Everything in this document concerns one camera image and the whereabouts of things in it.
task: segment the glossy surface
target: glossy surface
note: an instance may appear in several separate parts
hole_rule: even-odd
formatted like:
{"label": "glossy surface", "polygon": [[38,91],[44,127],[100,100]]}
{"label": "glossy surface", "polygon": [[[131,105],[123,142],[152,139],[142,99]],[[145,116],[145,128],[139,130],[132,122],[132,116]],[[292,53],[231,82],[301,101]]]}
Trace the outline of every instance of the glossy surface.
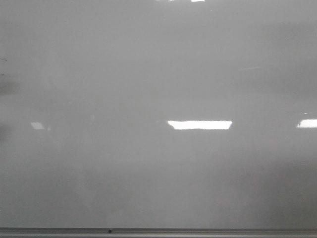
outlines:
{"label": "glossy surface", "polygon": [[0,226],[315,228],[316,10],[0,0]]}

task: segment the white surface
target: white surface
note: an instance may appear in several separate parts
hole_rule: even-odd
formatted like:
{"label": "white surface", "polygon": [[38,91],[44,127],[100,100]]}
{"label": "white surface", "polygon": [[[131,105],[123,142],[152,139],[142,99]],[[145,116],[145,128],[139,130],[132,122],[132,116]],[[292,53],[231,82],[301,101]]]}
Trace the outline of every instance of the white surface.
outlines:
{"label": "white surface", "polygon": [[0,226],[315,228],[316,9],[0,0]]}

